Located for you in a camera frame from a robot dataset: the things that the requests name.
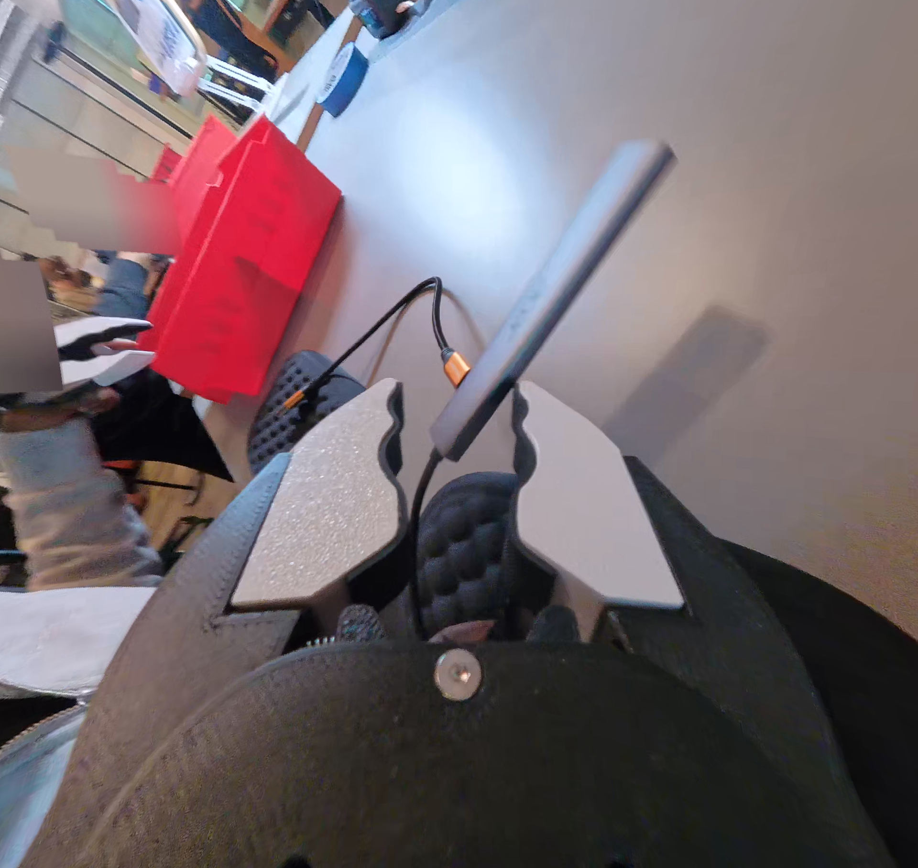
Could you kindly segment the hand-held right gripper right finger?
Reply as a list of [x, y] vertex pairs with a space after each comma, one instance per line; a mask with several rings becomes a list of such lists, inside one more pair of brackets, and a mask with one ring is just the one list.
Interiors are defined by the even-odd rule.
[[601, 428], [537, 384], [514, 388], [518, 491], [511, 540], [554, 577], [582, 640], [608, 610], [687, 610], [622, 451]]

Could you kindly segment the blue tape roll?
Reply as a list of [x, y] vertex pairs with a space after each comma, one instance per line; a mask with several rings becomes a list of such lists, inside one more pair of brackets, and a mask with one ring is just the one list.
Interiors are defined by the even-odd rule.
[[369, 70], [369, 61], [354, 41], [339, 49], [316, 96], [316, 104], [334, 118], [356, 97]]

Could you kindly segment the white poster board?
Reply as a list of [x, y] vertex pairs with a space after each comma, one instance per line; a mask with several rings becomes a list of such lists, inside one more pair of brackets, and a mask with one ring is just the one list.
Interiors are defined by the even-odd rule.
[[102, 0], [175, 94], [196, 94], [208, 53], [175, 0]]

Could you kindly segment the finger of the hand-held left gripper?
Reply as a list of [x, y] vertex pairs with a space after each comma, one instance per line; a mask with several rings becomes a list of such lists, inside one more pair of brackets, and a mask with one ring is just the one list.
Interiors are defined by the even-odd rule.
[[146, 369], [155, 357], [151, 351], [117, 350], [86, 360], [63, 361], [63, 388], [110, 387]]
[[59, 360], [91, 360], [137, 348], [133, 337], [153, 328], [146, 320], [84, 317], [54, 327]]

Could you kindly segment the person's left forearm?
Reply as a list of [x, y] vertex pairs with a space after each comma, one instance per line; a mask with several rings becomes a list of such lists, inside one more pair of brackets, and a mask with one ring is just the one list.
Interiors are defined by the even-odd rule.
[[150, 532], [103, 466], [85, 418], [3, 432], [1, 461], [30, 592], [158, 585], [163, 564]]

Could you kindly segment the person's left hand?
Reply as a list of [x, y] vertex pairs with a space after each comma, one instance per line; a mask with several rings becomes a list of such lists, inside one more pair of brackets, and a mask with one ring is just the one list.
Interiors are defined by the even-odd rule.
[[66, 394], [64, 398], [40, 407], [41, 426], [53, 427], [76, 417], [103, 415], [119, 406], [120, 394], [113, 388], [90, 388]]

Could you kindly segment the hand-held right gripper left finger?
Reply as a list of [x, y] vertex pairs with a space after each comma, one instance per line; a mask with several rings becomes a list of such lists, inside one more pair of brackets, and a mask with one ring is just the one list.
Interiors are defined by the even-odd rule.
[[234, 609], [330, 614], [380, 609], [407, 586], [403, 386], [384, 379], [335, 410], [289, 452], [231, 598]]

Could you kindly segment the red bin with dividers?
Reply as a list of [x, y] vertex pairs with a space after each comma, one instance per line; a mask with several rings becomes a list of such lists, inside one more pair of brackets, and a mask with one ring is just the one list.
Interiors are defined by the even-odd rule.
[[160, 375], [227, 404], [261, 391], [341, 192], [264, 116], [218, 170], [139, 344]]

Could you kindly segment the black handheld device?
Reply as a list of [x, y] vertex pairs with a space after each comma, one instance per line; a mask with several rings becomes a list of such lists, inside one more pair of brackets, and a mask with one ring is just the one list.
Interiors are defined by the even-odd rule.
[[616, 148], [545, 264], [430, 426], [431, 445], [442, 459], [465, 455], [676, 161], [662, 141], [631, 140]]

